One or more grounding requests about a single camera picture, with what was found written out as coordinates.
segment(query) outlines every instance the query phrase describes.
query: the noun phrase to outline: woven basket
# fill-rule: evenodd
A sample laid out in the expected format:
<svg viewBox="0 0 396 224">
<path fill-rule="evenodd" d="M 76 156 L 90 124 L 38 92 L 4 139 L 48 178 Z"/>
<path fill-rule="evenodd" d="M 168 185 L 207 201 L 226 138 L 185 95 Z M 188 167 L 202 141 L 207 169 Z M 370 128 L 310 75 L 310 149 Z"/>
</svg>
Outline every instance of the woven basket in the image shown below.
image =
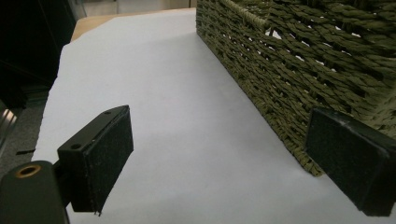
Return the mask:
<svg viewBox="0 0 396 224">
<path fill-rule="evenodd" d="M 198 0 L 197 33 L 306 171 L 314 105 L 396 136 L 396 2 Z"/>
</svg>

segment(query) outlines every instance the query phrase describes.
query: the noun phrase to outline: table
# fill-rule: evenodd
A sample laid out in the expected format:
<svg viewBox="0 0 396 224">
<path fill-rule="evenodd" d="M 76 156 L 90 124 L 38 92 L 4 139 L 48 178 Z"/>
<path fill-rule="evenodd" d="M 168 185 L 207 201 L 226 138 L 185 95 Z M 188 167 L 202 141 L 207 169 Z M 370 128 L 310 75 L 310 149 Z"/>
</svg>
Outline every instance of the table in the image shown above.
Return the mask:
<svg viewBox="0 0 396 224">
<path fill-rule="evenodd" d="M 195 33 L 193 10 L 116 18 L 64 47 L 34 160 L 131 107 L 134 152 L 101 217 L 71 223 L 395 223 L 306 173 Z"/>
<path fill-rule="evenodd" d="M 182 9 L 170 9 L 170 10 L 160 10 L 160 11 L 149 11 L 149 12 L 134 12 L 134 13 L 124 13 L 117 15 L 105 15 L 105 16 L 95 16 L 95 17 L 86 17 L 80 19 L 76 23 L 76 28 L 71 38 L 71 42 L 79 38 L 81 35 L 87 33 L 88 31 L 102 25 L 103 23 L 110 21 L 114 18 L 118 17 L 130 17 L 130 16 L 138 16 L 138 15 L 149 15 L 153 13 L 164 13 L 164 12 L 178 12 L 178 11 L 193 11 L 195 8 L 182 8 Z"/>
</svg>

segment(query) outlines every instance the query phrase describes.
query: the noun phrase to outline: gray floor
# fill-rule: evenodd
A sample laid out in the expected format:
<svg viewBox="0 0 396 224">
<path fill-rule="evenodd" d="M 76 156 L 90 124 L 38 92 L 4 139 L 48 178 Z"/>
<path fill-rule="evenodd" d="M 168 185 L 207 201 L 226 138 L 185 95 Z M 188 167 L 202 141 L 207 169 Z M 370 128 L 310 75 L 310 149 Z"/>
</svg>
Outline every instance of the gray floor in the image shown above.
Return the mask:
<svg viewBox="0 0 396 224">
<path fill-rule="evenodd" d="M 6 137 L 0 157 L 0 178 L 12 168 L 32 159 L 43 119 L 45 102 L 30 105 L 17 116 Z"/>
</svg>

